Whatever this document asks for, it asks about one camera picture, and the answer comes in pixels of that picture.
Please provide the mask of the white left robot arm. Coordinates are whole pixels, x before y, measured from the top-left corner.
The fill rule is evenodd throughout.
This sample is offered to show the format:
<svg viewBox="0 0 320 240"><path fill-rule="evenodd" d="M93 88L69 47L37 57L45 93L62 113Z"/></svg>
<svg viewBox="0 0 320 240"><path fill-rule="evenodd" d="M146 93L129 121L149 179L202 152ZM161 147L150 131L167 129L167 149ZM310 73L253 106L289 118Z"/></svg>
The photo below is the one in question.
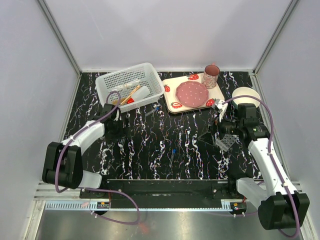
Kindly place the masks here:
<svg viewBox="0 0 320 240"><path fill-rule="evenodd" d="M129 136L129 121L122 118L121 109L106 103L99 115L92 117L75 134L47 146L42 181L67 189L89 188L97 198L108 193L108 186L98 173L84 170L82 156L97 140L112 144Z"/></svg>

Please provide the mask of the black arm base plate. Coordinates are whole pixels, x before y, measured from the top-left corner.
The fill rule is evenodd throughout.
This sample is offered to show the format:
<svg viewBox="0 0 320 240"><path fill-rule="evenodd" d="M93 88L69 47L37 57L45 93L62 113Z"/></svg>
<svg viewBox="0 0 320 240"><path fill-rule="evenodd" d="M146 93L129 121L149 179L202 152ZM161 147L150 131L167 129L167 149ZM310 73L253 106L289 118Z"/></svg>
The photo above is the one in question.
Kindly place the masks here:
<svg viewBox="0 0 320 240"><path fill-rule="evenodd" d="M230 211L244 196L231 192L226 180L107 180L101 187L111 190L84 190L81 199L102 202L118 211Z"/></svg>

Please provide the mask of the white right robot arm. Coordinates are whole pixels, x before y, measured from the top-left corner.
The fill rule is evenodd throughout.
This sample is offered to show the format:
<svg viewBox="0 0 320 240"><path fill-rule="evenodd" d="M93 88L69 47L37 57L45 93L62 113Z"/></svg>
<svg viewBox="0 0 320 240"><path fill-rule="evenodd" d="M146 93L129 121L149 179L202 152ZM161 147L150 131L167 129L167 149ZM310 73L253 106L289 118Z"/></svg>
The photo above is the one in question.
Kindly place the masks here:
<svg viewBox="0 0 320 240"><path fill-rule="evenodd" d="M307 215L309 197L298 192L285 173L274 151L271 132L260 123L253 103L239 104L235 120L218 116L202 134L208 144L219 148L223 139L232 137L239 139L253 156L262 174L264 188L241 170L230 167L228 195L249 200L257 209L258 219L265 230L299 230Z"/></svg>

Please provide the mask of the clear plastic funnel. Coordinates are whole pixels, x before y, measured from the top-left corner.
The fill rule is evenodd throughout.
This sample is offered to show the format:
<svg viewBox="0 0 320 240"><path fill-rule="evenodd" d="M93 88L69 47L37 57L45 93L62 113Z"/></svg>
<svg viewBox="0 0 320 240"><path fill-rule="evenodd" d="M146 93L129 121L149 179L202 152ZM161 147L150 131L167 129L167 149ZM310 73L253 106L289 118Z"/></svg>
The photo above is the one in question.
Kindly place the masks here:
<svg viewBox="0 0 320 240"><path fill-rule="evenodd" d="M112 91L117 91L117 92L123 92L123 91L133 91L136 86L138 86L139 83L137 81L131 81L128 83L123 83L121 85L118 85L112 89Z"/></svg>

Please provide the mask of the wooden test tube clamp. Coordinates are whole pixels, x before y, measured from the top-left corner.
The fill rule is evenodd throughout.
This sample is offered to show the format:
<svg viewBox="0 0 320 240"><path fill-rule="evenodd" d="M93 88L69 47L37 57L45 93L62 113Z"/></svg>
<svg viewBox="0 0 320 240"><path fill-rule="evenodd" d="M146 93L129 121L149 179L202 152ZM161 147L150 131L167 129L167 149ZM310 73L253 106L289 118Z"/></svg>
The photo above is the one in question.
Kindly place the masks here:
<svg viewBox="0 0 320 240"><path fill-rule="evenodd" d="M133 95L136 91L138 91L140 88L141 88L140 85L138 85L137 87L135 87L135 89L120 103L120 105L122 106L122 105L124 105L125 103L127 103L128 100L132 97L132 95Z"/></svg>

